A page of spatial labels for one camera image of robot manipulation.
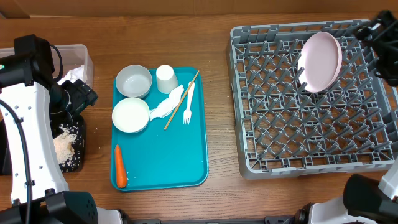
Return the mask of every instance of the brown stick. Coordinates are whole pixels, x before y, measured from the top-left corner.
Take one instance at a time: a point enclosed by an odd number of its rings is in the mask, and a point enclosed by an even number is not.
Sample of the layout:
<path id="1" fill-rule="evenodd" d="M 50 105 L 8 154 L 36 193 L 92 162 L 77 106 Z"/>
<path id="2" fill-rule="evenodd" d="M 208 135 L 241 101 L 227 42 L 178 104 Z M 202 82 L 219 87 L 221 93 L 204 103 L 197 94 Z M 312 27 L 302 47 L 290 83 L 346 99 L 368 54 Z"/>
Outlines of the brown stick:
<path id="1" fill-rule="evenodd" d="M 195 82 L 195 80 L 197 79 L 198 74 L 199 74 L 199 71 L 198 71 L 197 74 L 193 77 L 193 80 L 191 81 L 191 84 L 189 84 L 187 90 L 185 90 L 184 95 L 181 97 L 180 103 L 179 103 L 179 104 L 177 105 L 177 107 L 175 108 L 175 110 L 174 110 L 172 116 L 170 117 L 169 121 L 168 121 L 167 124 L 166 124 L 166 127 L 164 127 L 164 130 L 166 130 L 166 129 L 168 128 L 170 122 L 172 122 L 172 120 L 173 120 L 173 118 L 174 118 L 174 115 L 176 114 L 177 110 L 180 108 L 182 101 L 184 101 L 184 99 L 185 99 L 185 97 L 186 97 L 186 95 L 187 95 L 187 93 L 188 93 L 188 90 L 191 88 L 192 84 L 193 84 L 193 83 Z"/>

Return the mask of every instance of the gray bowl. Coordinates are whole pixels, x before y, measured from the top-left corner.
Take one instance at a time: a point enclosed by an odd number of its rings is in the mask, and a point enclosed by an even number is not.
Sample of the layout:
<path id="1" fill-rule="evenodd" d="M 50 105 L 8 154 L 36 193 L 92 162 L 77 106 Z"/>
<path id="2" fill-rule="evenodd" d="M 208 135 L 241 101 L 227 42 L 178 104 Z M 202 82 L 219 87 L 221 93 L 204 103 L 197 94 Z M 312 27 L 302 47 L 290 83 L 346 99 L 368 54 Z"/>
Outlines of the gray bowl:
<path id="1" fill-rule="evenodd" d="M 152 75 L 141 65 L 130 65 L 116 77 L 116 88 L 126 97 L 145 97 L 152 85 Z"/>

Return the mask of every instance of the orange carrot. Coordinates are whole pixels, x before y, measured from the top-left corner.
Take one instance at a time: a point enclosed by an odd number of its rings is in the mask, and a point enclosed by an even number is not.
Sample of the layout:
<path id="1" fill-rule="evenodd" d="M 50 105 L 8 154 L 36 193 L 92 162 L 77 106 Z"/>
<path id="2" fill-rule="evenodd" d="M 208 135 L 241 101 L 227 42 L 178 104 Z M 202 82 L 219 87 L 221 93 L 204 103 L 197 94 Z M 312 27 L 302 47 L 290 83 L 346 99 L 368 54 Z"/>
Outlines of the orange carrot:
<path id="1" fill-rule="evenodd" d="M 119 145 L 116 145 L 114 156 L 116 160 L 116 184 L 119 188 L 124 188 L 127 185 L 127 175 L 126 170 L 124 170 L 122 152 Z"/>

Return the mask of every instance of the pink plate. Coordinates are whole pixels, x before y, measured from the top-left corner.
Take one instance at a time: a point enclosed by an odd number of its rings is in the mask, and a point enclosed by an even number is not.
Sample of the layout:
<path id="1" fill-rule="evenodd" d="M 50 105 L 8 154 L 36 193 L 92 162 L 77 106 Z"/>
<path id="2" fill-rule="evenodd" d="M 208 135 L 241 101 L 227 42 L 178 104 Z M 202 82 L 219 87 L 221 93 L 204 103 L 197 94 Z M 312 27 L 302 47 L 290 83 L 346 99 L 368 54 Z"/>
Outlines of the pink plate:
<path id="1" fill-rule="evenodd" d="M 327 32 L 314 34 L 301 50 L 298 69 L 304 72 L 298 80 L 307 82 L 305 90 L 317 93 L 328 88 L 337 78 L 341 67 L 341 47 Z"/>

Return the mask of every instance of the crumpled white napkin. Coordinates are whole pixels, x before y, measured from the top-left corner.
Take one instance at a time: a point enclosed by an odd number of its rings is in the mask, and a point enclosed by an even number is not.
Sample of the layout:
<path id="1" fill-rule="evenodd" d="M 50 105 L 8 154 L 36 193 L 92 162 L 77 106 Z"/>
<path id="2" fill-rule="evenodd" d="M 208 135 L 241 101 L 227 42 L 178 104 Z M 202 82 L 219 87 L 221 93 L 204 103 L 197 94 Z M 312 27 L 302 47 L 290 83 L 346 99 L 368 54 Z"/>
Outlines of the crumpled white napkin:
<path id="1" fill-rule="evenodd" d="M 82 80 L 83 82 L 86 82 L 87 78 L 85 78 L 86 80 L 84 80 L 84 77 L 83 77 L 84 71 L 85 71 L 85 65 L 82 65 L 78 68 L 69 70 L 69 72 L 65 75 L 65 77 L 61 78 L 61 80 L 58 81 L 58 85 L 61 85 L 66 80 L 70 80 L 70 82 L 72 82 L 72 83 L 74 83 L 78 79 Z"/>
<path id="2" fill-rule="evenodd" d="M 178 103 L 181 100 L 181 94 L 184 91 L 184 87 L 182 85 L 176 87 L 169 94 L 169 97 L 159 103 L 156 109 L 152 109 L 149 115 L 149 121 L 152 121 L 155 118 L 164 118 L 172 113 L 172 110 L 177 107 Z"/>

